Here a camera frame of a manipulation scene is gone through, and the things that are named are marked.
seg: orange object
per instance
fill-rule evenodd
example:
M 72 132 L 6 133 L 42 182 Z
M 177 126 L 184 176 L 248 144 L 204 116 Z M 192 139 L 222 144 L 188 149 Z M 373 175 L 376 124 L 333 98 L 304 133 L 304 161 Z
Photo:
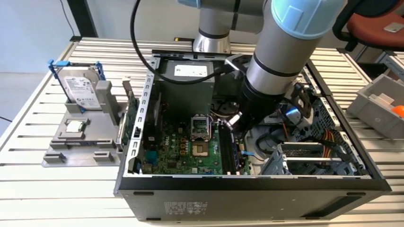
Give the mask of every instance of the orange object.
M 400 116 L 404 117 L 404 105 L 398 105 L 392 108 L 392 111 Z

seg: white wall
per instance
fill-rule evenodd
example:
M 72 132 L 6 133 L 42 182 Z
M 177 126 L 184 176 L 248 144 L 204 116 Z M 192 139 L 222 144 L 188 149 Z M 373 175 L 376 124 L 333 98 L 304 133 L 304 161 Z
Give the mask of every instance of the white wall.
M 60 1 L 0 0 L 0 28 L 0 72 L 45 72 L 48 60 L 58 57 L 72 36 Z

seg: motherboard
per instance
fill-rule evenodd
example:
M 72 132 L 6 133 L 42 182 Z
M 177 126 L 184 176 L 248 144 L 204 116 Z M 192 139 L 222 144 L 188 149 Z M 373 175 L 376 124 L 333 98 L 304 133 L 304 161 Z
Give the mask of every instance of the motherboard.
M 244 141 L 233 140 L 232 159 L 222 156 L 220 143 L 220 124 L 209 118 L 192 118 L 188 122 L 162 122 L 161 144 L 145 152 L 144 174 L 226 174 L 224 165 L 233 165 L 233 170 L 249 175 L 248 159 L 241 155 Z

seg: white label on case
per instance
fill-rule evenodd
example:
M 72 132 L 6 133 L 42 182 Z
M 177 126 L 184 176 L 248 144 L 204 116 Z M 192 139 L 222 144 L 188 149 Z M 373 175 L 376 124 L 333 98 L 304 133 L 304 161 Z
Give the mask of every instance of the white label on case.
M 208 67 L 204 65 L 176 65 L 174 76 L 205 77 L 208 76 Z

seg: floor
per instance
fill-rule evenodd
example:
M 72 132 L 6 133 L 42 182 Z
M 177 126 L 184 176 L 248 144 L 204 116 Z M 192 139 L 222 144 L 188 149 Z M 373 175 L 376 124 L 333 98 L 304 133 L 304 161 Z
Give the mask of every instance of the floor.
M 0 117 L 13 120 L 44 73 L 0 73 Z M 9 122 L 0 119 L 0 136 Z

